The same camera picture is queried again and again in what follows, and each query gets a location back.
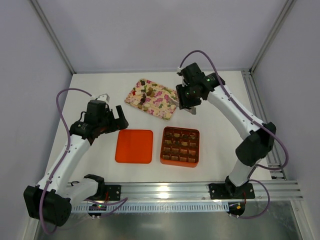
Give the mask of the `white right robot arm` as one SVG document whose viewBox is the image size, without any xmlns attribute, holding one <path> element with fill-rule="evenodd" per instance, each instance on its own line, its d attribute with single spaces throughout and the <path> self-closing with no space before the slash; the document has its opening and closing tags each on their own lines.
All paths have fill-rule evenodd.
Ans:
<svg viewBox="0 0 320 240">
<path fill-rule="evenodd" d="M 233 125 L 242 139 L 235 149 L 237 161 L 226 177 L 224 192 L 230 198 L 243 194 L 256 164 L 273 149 L 276 126 L 265 123 L 234 98 L 225 81 L 215 72 L 205 75 L 197 63 L 178 68 L 182 83 L 176 86 L 181 110 L 193 110 L 202 101 L 215 106 Z"/>
</svg>

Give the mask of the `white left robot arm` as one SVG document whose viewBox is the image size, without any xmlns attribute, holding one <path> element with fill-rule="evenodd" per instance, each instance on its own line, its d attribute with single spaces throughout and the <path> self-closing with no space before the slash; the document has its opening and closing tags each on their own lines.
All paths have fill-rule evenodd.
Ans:
<svg viewBox="0 0 320 240">
<path fill-rule="evenodd" d="M 67 130 L 67 142 L 45 176 L 35 185 L 27 186 L 23 197 L 28 215 L 57 227 L 70 217 L 72 207 L 84 200 L 100 200 L 105 194 L 101 176 L 87 174 L 75 186 L 68 181 L 84 154 L 100 135 L 124 130 L 129 123 L 121 105 L 116 106 L 118 118 L 102 100 L 90 100 L 81 119 Z"/>
</svg>

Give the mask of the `orange box lid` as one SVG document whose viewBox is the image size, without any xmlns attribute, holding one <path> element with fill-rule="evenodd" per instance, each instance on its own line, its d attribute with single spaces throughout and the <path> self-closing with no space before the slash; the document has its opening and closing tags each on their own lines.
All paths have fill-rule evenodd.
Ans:
<svg viewBox="0 0 320 240">
<path fill-rule="evenodd" d="M 119 132 L 115 161 L 121 164 L 150 164 L 153 132 L 147 129 L 123 129 Z"/>
</svg>

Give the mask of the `metal tongs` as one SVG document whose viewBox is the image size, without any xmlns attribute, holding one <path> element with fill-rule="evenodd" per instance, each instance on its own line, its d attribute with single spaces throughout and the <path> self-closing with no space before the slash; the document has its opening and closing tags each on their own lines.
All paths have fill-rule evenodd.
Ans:
<svg viewBox="0 0 320 240">
<path fill-rule="evenodd" d="M 175 105 L 179 110 L 184 110 L 192 115 L 196 115 L 197 114 L 197 110 L 195 107 L 190 107 L 190 108 L 181 108 L 180 107 L 180 103 L 178 100 L 176 99 L 172 99 L 172 98 L 169 98 L 168 99 L 168 102 L 172 105 Z"/>
</svg>

